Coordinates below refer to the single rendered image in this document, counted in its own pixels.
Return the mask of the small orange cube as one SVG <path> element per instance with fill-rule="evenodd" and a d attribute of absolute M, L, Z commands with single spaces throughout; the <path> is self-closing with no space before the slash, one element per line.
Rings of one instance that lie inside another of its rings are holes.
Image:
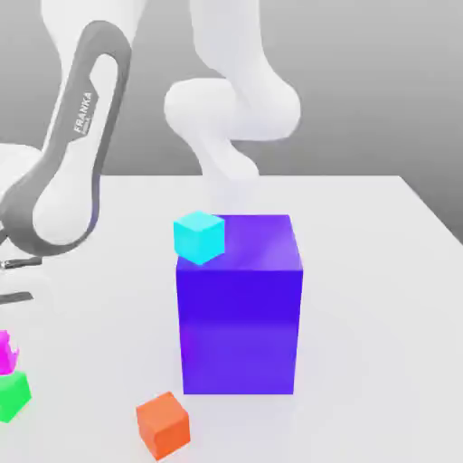
<path fill-rule="evenodd" d="M 171 392 L 136 407 L 140 438 L 155 460 L 191 441 L 189 415 Z"/>

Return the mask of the large purple box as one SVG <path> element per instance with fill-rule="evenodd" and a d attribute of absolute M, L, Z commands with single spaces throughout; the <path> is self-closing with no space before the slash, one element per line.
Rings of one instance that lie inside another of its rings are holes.
<path fill-rule="evenodd" d="M 304 275 L 291 219 L 224 221 L 223 255 L 176 264 L 184 393 L 291 394 Z"/>

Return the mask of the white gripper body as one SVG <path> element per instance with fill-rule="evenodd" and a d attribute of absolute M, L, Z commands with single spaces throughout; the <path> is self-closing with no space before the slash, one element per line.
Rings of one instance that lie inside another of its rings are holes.
<path fill-rule="evenodd" d="M 38 269 L 0 273 L 0 327 L 31 325 L 54 314 L 52 286 Z"/>

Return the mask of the small green cube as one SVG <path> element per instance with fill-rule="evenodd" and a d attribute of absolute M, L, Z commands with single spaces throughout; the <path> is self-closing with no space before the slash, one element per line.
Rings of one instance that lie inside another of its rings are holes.
<path fill-rule="evenodd" d="M 0 422 L 10 422 L 31 398 L 25 372 L 0 375 Z"/>

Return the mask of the small magenta cube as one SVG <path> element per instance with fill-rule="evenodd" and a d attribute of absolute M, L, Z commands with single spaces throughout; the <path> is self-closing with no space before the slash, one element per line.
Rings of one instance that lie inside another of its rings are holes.
<path fill-rule="evenodd" d="M 10 335 L 7 330 L 0 330 L 0 375 L 14 372 L 19 356 L 19 350 L 12 350 Z"/>

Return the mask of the small cyan cube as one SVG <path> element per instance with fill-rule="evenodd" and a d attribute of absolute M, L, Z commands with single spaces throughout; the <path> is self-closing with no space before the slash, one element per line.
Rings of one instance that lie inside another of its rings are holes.
<path fill-rule="evenodd" d="M 197 265 L 225 252 L 225 220 L 201 211 L 174 221 L 174 247 L 179 257 Z"/>

